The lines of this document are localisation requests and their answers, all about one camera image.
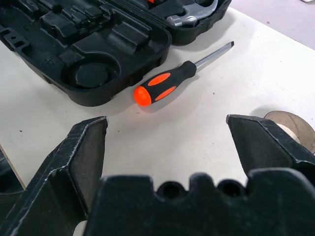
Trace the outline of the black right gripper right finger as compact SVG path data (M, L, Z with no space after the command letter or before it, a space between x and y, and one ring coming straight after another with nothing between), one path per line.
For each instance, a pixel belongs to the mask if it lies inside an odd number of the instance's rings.
M315 177L315 155L275 122L254 116L228 115L226 123L246 175L254 169L291 168Z

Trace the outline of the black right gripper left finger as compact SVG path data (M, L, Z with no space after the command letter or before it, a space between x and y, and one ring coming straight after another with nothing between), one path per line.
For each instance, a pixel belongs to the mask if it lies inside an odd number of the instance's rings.
M92 209L107 127L107 117L72 127L0 223L0 236L73 236Z

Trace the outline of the orange black flathead screwdriver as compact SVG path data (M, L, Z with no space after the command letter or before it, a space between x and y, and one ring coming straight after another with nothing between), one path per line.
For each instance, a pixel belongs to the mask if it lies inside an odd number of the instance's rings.
M146 107L160 101L171 94L183 81L194 77L206 63L220 57L233 46L234 41L231 41L197 62L187 60L176 68L149 78L134 90L135 102L139 106Z

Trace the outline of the black orange tool kit case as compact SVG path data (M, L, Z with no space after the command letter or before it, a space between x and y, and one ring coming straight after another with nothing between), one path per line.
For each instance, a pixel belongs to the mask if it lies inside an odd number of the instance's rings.
M177 28L143 0L0 0L0 41L75 103L94 107L160 66L221 20L232 0L194 28Z

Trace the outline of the beige round tape roll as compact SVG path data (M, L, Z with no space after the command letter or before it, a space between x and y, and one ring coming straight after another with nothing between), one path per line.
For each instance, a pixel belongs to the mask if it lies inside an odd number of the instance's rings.
M285 111L271 111L264 118L275 122L297 143L315 155L315 130L304 119Z

